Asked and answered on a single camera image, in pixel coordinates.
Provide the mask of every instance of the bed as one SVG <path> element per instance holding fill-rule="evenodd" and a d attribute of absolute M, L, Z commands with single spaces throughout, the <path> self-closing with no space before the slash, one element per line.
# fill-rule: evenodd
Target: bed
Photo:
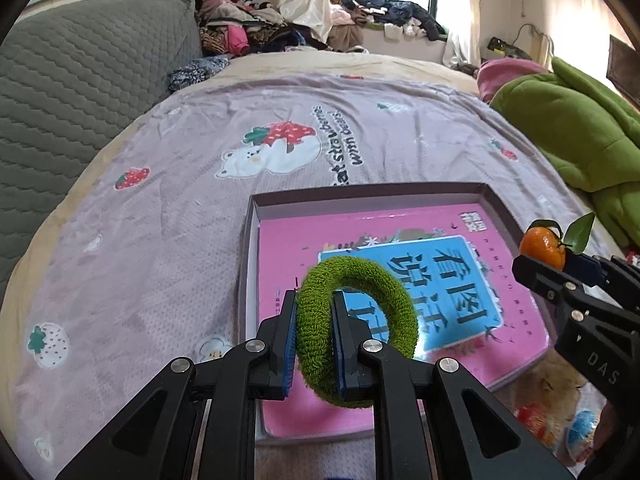
<path fill-rule="evenodd" d="M 136 118 L 47 216 L 6 289 L 0 429 L 29 473 L 55 478 L 161 367 L 197 359 L 203 338 L 236 342 L 251 194 L 487 182 L 523 228 L 585 213 L 546 158 L 477 96 L 474 79 L 433 63 L 287 52 L 234 60 Z M 360 164 L 333 158 L 325 125 L 336 114 Z M 588 253 L 620 254 L 599 225 Z M 509 405 L 513 389 L 498 396 Z M 261 479 L 375 476 L 372 438 L 265 447 L 256 460 Z"/>

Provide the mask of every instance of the green blanket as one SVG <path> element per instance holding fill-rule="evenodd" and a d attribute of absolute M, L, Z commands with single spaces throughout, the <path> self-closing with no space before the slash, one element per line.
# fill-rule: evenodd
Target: green blanket
<path fill-rule="evenodd" d="M 590 193 L 621 247 L 640 245 L 640 114 L 565 63 L 503 86 L 491 101 L 548 158 L 564 181 Z"/>

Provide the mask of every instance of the blue label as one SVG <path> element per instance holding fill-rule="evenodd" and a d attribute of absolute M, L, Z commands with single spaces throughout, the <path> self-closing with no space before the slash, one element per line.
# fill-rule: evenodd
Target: blue label
<path fill-rule="evenodd" d="M 320 260 L 345 255 L 379 263 L 404 285 L 418 318 L 416 359 L 502 325 L 497 299 L 462 236 L 326 251 Z M 385 315 L 376 302 L 353 289 L 343 292 L 350 316 L 367 321 L 373 337 L 387 342 Z"/>

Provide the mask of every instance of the strawberry print blanket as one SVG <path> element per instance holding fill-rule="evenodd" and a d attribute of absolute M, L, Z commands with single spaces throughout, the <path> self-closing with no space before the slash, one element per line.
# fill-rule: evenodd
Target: strawberry print blanket
<path fill-rule="evenodd" d="M 487 182 L 523 227 L 583 213 L 521 133 L 446 86 L 295 75 L 160 103 L 62 228 L 34 295 L 14 395 L 20 460 L 52 480 L 172 358 L 236 343 L 252 194 L 425 181 Z M 299 460 L 258 450 L 257 478 L 375 476 L 371 440 L 327 446 Z"/>

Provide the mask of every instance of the green fuzzy ring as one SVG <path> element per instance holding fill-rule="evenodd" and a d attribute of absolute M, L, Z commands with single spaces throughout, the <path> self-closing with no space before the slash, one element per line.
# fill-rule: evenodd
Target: green fuzzy ring
<path fill-rule="evenodd" d="M 344 408 L 367 408 L 369 401 L 343 402 L 335 386 L 331 329 L 334 290 L 349 286 L 369 294 L 384 312 L 389 344 L 407 358 L 414 357 L 418 320 L 402 284 L 382 266 L 362 258 L 334 256 L 306 275 L 298 293 L 296 351 L 302 376 L 321 398 Z"/>

